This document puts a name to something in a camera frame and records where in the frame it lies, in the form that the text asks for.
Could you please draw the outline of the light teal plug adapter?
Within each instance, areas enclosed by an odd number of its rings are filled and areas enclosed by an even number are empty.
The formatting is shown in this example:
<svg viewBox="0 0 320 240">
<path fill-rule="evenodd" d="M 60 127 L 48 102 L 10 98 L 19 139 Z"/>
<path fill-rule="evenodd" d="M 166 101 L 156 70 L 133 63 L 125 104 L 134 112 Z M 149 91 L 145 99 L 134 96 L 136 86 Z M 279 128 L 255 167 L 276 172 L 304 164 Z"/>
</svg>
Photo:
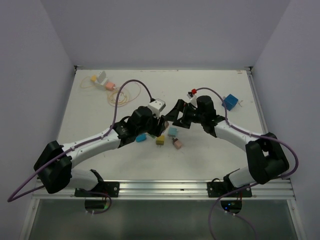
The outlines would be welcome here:
<svg viewBox="0 0 320 240">
<path fill-rule="evenodd" d="M 167 135 L 171 138 L 175 138 L 178 134 L 178 129 L 177 128 L 174 128 L 174 127 L 170 127 L 168 129 L 168 132 L 167 132 Z"/>
</svg>

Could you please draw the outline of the yellow olive plug adapter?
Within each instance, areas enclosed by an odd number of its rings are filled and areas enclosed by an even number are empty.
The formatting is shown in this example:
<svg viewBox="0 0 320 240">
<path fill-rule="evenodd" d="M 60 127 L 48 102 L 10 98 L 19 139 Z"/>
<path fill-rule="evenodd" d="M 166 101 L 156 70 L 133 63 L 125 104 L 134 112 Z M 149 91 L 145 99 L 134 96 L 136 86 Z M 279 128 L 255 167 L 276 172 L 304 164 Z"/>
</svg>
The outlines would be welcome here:
<svg viewBox="0 0 320 240">
<path fill-rule="evenodd" d="M 157 137 L 156 140 L 155 140 L 155 144 L 158 147 L 162 147 L 165 144 L 165 136 L 164 135 L 160 135 L 159 137 Z"/>
</svg>

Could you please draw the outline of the bright blue plug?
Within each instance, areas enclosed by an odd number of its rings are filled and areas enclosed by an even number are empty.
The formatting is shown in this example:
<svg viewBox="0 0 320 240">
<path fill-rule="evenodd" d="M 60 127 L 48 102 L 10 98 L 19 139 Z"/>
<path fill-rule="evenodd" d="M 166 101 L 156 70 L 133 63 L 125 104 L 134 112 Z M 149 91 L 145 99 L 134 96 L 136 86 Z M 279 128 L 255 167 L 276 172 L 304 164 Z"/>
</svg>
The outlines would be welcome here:
<svg viewBox="0 0 320 240">
<path fill-rule="evenodd" d="M 143 134 L 138 135 L 138 136 L 136 137 L 135 141 L 136 141 L 137 143 L 140 143 L 140 142 L 145 141 L 146 139 L 147 139 L 147 136 L 146 136 L 145 133 L 143 133 Z"/>
</svg>

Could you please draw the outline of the pink brown plug adapter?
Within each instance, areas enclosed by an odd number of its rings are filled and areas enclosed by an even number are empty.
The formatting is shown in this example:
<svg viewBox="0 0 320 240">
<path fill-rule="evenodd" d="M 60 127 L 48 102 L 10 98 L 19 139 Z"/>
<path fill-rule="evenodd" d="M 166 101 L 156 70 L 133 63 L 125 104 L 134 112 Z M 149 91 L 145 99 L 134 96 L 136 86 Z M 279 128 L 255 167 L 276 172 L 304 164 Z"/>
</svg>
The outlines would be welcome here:
<svg viewBox="0 0 320 240">
<path fill-rule="evenodd" d="M 172 144 L 177 150 L 179 150 L 183 146 L 182 142 L 175 137 L 172 138 Z"/>
</svg>

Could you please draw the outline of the dark blue cube socket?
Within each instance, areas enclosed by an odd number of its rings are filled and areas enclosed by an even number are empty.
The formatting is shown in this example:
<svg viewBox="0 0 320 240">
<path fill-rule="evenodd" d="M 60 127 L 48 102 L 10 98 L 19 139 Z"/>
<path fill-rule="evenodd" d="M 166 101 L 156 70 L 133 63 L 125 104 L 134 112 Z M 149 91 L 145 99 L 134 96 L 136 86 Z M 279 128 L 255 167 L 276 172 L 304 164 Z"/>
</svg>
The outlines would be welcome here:
<svg viewBox="0 0 320 240">
<path fill-rule="evenodd" d="M 232 94 L 229 94 L 223 98 L 223 102 L 228 111 L 231 111 L 237 105 L 238 101 L 239 99 Z"/>
</svg>

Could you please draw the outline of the pink cube socket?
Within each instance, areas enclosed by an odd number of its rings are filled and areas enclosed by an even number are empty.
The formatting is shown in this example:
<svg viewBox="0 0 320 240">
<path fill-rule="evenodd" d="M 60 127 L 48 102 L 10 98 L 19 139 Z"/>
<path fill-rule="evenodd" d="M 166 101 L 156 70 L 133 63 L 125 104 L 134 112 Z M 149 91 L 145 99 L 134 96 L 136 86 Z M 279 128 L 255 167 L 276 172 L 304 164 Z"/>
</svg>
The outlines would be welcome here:
<svg viewBox="0 0 320 240">
<path fill-rule="evenodd" d="M 165 122 L 163 123 L 164 130 L 168 129 L 169 126 L 170 126 L 170 124 L 169 124 L 168 121 L 165 121 Z"/>
</svg>

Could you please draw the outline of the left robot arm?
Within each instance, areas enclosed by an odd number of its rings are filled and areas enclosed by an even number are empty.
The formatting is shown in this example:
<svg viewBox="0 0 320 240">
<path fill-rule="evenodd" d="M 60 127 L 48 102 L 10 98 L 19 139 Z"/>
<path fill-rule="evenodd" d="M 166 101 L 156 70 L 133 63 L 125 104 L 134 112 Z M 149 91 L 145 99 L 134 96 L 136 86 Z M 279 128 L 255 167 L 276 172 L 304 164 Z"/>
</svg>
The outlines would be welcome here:
<svg viewBox="0 0 320 240">
<path fill-rule="evenodd" d="M 101 195 L 104 184 L 97 171 L 74 171 L 74 167 L 100 153 L 131 144 L 141 134 L 160 136 L 166 129 L 161 115 L 164 108 L 165 105 L 156 100 L 138 107 L 132 115 L 92 137 L 66 144 L 56 140 L 48 143 L 33 167 L 44 188 L 49 194 L 55 194 L 73 186 L 95 197 Z"/>
</svg>

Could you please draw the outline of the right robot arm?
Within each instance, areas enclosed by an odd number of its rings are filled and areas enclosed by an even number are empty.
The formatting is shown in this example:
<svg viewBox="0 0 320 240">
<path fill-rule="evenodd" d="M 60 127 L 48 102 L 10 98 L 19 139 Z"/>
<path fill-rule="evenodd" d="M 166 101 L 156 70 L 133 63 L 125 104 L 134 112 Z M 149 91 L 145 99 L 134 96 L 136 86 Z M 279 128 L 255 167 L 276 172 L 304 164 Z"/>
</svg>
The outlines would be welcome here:
<svg viewBox="0 0 320 240">
<path fill-rule="evenodd" d="M 235 196 L 241 187 L 253 183 L 265 184 L 289 169 L 285 153 L 272 133 L 254 136 L 236 130 L 224 116 L 216 113 L 210 96 L 200 96 L 196 106 L 179 99 L 173 109 L 164 117 L 174 126 L 189 129 L 192 123 L 200 124 L 203 130 L 243 150 L 247 166 L 237 169 L 223 178 L 223 192 Z"/>
</svg>

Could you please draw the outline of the salmon pink plug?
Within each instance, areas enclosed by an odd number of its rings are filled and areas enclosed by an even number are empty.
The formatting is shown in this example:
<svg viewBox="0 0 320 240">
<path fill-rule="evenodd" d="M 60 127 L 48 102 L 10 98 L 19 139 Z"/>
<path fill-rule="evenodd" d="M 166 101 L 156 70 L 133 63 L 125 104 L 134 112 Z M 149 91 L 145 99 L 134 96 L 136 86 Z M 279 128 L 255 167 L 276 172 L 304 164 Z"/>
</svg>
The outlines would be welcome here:
<svg viewBox="0 0 320 240">
<path fill-rule="evenodd" d="M 110 81 L 108 81 L 104 86 L 107 91 L 114 91 L 116 88 L 116 85 Z"/>
</svg>

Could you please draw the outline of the small yellow plug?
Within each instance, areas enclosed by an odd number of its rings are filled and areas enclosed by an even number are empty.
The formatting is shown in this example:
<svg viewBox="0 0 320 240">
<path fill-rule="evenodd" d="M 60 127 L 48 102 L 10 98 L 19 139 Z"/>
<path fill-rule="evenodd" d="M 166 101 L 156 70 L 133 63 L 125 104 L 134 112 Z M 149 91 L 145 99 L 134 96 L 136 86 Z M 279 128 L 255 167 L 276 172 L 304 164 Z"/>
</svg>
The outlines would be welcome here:
<svg viewBox="0 0 320 240">
<path fill-rule="evenodd" d="M 96 82 L 96 81 L 97 81 L 97 76 L 96 76 L 96 75 L 93 75 L 93 76 L 90 78 L 90 80 L 91 80 L 92 82 Z"/>
</svg>

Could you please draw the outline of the white charger block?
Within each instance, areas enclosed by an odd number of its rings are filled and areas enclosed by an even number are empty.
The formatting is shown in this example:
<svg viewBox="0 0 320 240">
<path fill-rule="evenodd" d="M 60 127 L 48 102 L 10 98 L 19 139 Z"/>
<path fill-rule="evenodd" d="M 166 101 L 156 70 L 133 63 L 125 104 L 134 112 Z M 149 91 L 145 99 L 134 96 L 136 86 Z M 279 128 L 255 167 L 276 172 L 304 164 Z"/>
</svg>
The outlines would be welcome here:
<svg viewBox="0 0 320 240">
<path fill-rule="evenodd" d="M 102 71 L 97 77 L 94 82 L 94 86 L 100 90 L 106 90 L 106 85 L 109 82 L 107 74 L 105 71 Z"/>
</svg>

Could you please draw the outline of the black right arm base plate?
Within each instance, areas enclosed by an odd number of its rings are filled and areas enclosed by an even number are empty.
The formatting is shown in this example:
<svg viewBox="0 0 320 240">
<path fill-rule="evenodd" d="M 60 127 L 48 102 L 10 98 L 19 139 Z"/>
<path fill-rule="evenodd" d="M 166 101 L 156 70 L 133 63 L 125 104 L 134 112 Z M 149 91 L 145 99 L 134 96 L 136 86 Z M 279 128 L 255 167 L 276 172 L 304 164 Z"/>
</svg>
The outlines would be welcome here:
<svg viewBox="0 0 320 240">
<path fill-rule="evenodd" d="M 224 194 L 237 190 L 236 192 L 229 194 L 228 198 L 251 198 L 253 196 L 251 188 L 246 188 L 244 190 L 238 190 L 237 188 L 233 187 L 230 183 L 224 182 L 218 178 L 214 178 L 211 181 L 206 183 L 207 194 L 209 198 L 218 198 Z"/>
</svg>

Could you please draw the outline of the aluminium right side rail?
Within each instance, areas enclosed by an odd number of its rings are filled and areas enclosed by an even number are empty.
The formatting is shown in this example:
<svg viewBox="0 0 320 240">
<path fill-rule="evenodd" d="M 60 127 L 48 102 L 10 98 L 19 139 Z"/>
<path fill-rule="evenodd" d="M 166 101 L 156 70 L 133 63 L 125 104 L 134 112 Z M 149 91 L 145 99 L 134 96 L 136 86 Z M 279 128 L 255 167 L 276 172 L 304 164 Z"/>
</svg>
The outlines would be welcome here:
<svg viewBox="0 0 320 240">
<path fill-rule="evenodd" d="M 253 174 L 253 179 L 259 184 L 265 184 L 270 180 L 277 178 L 289 166 L 286 157 L 277 138 L 274 134 L 268 133 L 268 127 L 264 118 L 262 107 L 259 101 L 255 87 L 252 69 L 245 68 L 250 87 L 252 90 L 254 102 L 258 111 L 262 135 L 271 139 L 258 138 L 251 141 L 246 146 L 246 155 L 248 160 L 249 172 Z"/>
</svg>

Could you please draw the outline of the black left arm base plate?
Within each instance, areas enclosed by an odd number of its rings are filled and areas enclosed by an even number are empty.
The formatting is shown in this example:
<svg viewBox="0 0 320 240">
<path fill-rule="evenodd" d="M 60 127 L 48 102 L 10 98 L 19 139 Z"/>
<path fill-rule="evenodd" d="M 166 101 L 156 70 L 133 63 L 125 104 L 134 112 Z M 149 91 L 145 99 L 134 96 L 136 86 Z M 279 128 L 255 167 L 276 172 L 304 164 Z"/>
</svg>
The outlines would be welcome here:
<svg viewBox="0 0 320 240">
<path fill-rule="evenodd" d="M 84 198 L 99 198 L 108 195 L 111 198 L 119 196 L 120 183 L 118 181 L 104 181 L 99 182 L 92 190 L 83 190 L 76 188 L 74 192 L 75 197 Z"/>
</svg>

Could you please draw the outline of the aluminium table front rail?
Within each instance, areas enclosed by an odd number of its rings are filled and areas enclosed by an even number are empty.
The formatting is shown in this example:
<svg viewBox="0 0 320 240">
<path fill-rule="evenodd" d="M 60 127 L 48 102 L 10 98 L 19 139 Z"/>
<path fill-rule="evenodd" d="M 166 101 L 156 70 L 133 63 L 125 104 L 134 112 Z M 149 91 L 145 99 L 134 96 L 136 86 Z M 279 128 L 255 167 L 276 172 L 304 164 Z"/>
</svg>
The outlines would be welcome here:
<svg viewBox="0 0 320 240">
<path fill-rule="evenodd" d="M 220 197 L 209 180 L 107 180 L 107 192 L 119 200 L 216 200 Z M 272 180 L 245 187 L 225 200 L 294 200 L 290 180 Z"/>
</svg>

